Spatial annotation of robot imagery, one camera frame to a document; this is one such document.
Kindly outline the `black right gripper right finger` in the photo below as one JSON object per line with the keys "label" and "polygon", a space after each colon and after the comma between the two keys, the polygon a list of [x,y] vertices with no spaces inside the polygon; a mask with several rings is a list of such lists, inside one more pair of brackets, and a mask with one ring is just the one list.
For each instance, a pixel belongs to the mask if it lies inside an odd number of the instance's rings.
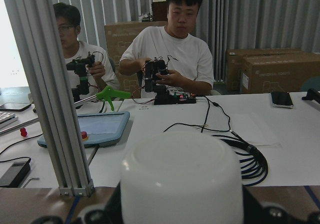
{"label": "black right gripper right finger", "polygon": [[290,215],[283,208],[275,205],[263,206],[254,196],[242,187],[244,223],[319,223],[319,211],[308,215],[307,220],[301,220]]}

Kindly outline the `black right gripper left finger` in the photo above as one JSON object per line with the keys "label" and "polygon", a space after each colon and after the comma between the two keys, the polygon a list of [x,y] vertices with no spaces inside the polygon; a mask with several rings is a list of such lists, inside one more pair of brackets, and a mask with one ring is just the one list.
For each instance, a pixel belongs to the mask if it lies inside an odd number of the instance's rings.
{"label": "black right gripper left finger", "polygon": [[63,220],[59,216],[45,215],[35,219],[32,223],[122,223],[120,189],[120,186],[115,188],[106,204],[95,204],[85,207],[74,221],[72,221],[71,213],[75,210],[79,197],[72,204],[66,220]]}

